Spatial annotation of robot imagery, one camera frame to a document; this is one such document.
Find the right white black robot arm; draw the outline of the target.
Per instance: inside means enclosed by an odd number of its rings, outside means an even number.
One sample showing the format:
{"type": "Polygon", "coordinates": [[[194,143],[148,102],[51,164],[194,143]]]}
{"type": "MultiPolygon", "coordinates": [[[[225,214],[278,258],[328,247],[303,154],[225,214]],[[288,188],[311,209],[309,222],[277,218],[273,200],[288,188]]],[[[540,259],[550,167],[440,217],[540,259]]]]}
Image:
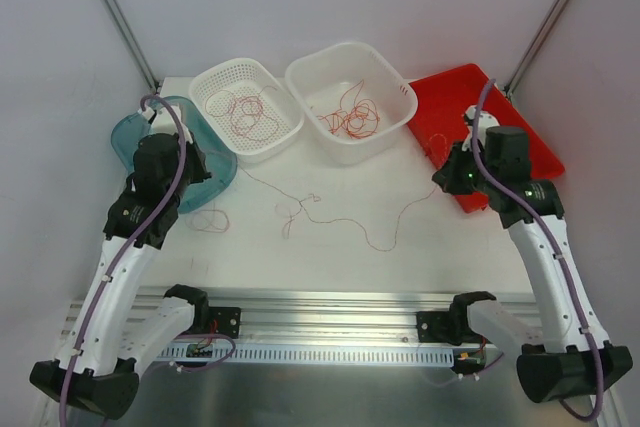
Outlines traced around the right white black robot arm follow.
{"type": "Polygon", "coordinates": [[[445,311],[421,313],[432,340],[459,346],[484,338],[515,364],[535,403],[603,395],[633,366],[629,349],[611,343],[581,283],[554,183],[532,175],[529,137],[518,127],[490,127],[480,142],[455,142],[433,181],[446,193],[482,193],[520,254],[539,308],[530,327],[487,291],[458,294],[445,311]]]}

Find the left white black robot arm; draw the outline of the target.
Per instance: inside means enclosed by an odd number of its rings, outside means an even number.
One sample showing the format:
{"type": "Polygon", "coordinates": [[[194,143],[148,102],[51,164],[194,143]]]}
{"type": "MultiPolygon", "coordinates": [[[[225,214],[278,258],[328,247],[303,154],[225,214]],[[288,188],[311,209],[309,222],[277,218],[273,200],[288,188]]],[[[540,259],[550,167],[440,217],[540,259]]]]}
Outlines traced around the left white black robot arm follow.
{"type": "Polygon", "coordinates": [[[135,332],[124,331],[142,274],[177,221],[186,189],[211,176],[189,135],[145,136],[133,160],[109,209],[100,264],[72,331],[55,358],[36,362],[29,377],[61,408],[109,420],[127,412],[144,372],[169,342],[210,330],[206,293],[177,284],[135,332]]]}

